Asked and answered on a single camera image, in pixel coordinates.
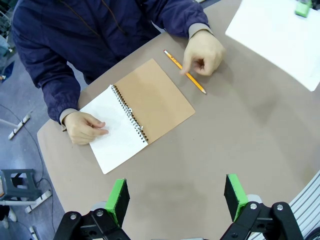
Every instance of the notebook cover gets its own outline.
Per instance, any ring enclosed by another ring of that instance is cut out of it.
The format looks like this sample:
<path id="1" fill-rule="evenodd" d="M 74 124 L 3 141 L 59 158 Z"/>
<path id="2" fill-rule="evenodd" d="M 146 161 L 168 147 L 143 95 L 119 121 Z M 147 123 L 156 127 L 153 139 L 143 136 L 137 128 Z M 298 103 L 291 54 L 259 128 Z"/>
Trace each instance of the notebook cover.
<path id="1" fill-rule="evenodd" d="M 154 59 L 115 84 L 151 144 L 195 110 Z"/>

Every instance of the white shoe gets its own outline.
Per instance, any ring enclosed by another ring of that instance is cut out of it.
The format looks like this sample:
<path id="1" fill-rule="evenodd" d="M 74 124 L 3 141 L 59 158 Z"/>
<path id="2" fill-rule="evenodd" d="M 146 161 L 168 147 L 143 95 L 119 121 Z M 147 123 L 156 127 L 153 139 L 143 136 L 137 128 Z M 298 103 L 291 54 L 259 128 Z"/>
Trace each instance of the white shoe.
<path id="1" fill-rule="evenodd" d="M 5 229 L 9 228 L 9 223 L 8 223 L 8 218 L 7 216 L 4 216 L 4 219 L 2 220 L 2 224 L 4 226 Z"/>
<path id="2" fill-rule="evenodd" d="M 16 216 L 15 212 L 12 210 L 11 207 L 10 207 L 10 211 L 9 211 L 8 218 L 9 218 L 12 222 L 16 222 L 16 221 L 17 221 L 17 216 Z"/>

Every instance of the drawstring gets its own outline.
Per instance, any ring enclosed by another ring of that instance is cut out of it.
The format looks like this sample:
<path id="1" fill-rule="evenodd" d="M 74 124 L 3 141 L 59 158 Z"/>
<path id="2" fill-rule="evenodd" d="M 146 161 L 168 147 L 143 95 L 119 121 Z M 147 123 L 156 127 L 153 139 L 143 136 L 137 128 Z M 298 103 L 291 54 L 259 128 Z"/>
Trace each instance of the drawstring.
<path id="1" fill-rule="evenodd" d="M 118 21 L 117 21 L 115 15 L 114 15 L 114 13 L 113 13 L 112 10 L 110 9 L 110 7 L 105 3 L 104 0 L 101 0 L 101 1 L 102 1 L 103 5 L 105 5 L 106 8 L 107 8 L 107 9 L 109 10 L 109 12 L 111 13 L 111 15 L 112 15 L 112 17 L 113 17 L 113 20 L 114 20 L 116 26 L 118 27 L 118 29 L 119 29 L 124 35 L 127 35 L 127 33 L 119 26 Z M 69 6 L 66 2 L 64 2 L 64 1 L 62 1 L 62 0 L 59 0 L 59 2 L 62 3 L 62 4 L 64 4 L 64 5 L 65 5 L 68 9 L 70 9 L 78 18 L 80 18 L 81 21 L 86 25 L 86 27 L 87 27 L 88 29 L 90 29 L 95 35 L 97 35 L 98 37 L 101 37 L 100 34 L 97 33 L 92 27 L 90 27 L 90 26 L 87 24 L 87 22 L 86 22 L 78 13 L 76 13 L 76 11 L 75 11 L 71 6 Z"/>
<path id="2" fill-rule="evenodd" d="M 118 29 L 124 34 L 127 35 L 127 33 L 119 26 L 118 21 L 114 15 L 114 13 L 111 11 L 110 7 L 106 4 L 105 0 L 101 0 L 101 2 L 103 3 L 103 5 L 106 6 L 106 8 L 109 10 L 109 12 L 111 13 L 113 20 L 115 22 L 115 24 L 117 25 Z"/>

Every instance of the blue floor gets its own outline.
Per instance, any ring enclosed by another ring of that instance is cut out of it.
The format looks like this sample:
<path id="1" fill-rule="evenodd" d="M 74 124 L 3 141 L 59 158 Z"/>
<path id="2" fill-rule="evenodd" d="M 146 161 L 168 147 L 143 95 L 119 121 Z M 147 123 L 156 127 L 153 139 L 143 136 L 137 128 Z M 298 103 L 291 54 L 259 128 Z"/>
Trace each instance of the blue floor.
<path id="1" fill-rule="evenodd" d="M 216 2 L 218 0 L 207 0 L 201 5 L 205 8 Z M 45 165 L 42 170 L 42 160 L 37 149 L 37 132 L 49 119 L 43 94 L 33 85 L 17 54 L 10 59 L 7 65 L 13 61 L 14 67 L 11 77 L 0 84 L 0 104 L 10 109 L 20 120 L 28 113 L 31 114 L 31 119 L 12 140 L 8 140 L 8 135 L 13 130 L 12 127 L 0 123 L 0 169 L 34 169 L 36 182 L 41 179 L 43 174 L 43 177 L 52 184 Z M 81 89 L 85 88 L 86 84 L 82 73 L 74 68 L 73 70 L 75 77 L 80 82 Z M 0 119 L 15 124 L 19 123 L 17 118 L 2 106 L 0 106 Z M 51 189 L 50 184 L 43 180 L 40 182 L 39 188 L 45 192 Z M 0 240 L 33 239 L 27 229 L 30 226 L 34 227 L 39 240 L 52 240 L 55 234 L 53 227 L 57 230 L 64 215 L 64 210 L 54 189 L 53 197 L 31 213 L 25 213 L 25 208 L 20 206 L 13 207 L 13 210 L 19 223 L 10 222 L 9 229 L 5 229 L 0 222 Z"/>

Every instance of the green eraser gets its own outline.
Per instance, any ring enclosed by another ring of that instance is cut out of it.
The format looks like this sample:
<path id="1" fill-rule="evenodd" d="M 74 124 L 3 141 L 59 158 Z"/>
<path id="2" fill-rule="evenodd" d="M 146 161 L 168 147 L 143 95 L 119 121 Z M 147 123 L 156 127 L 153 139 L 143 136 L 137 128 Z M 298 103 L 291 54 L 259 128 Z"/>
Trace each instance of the green eraser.
<path id="1" fill-rule="evenodd" d="M 298 4 L 295 9 L 295 14 L 306 18 L 311 7 L 312 0 L 298 0 Z"/>
<path id="2" fill-rule="evenodd" d="M 224 196 L 234 222 L 239 217 L 243 207 L 249 202 L 236 174 L 228 174 L 226 176 Z"/>
<path id="3" fill-rule="evenodd" d="M 130 195 L 126 179 L 117 179 L 106 202 L 105 209 L 121 228 L 129 205 Z"/>

